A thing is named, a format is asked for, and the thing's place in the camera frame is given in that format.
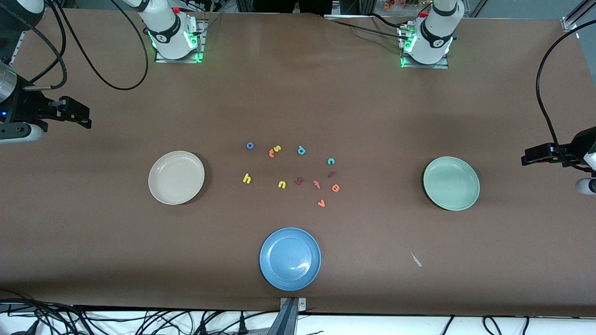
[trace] brown table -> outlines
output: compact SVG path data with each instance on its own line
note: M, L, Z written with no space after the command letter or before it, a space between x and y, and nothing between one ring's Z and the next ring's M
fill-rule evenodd
M118 12L68 14L108 80L140 77L141 49ZM60 44L53 16L39 28ZM288 293L262 277L259 250L294 226L321 246L321 272L296 293L318 312L593 316L596 201L574 189L587 175L520 164L550 141L534 83L561 34L556 20L463 20L449 70L402 69L392 38L310 14L224 14L202 64L151 63L130 92L103 85L69 39L69 81L46 95L90 106L93 128L50 122L43 141L0 147L0 284L63 303L271 309ZM51 60L30 33L15 68L32 77ZM56 68L39 84L59 78ZM561 142L594 125L577 39L553 53L542 89ZM147 187L173 150L207 167L183 206ZM426 197L422 172L439 156L478 173L470 209Z

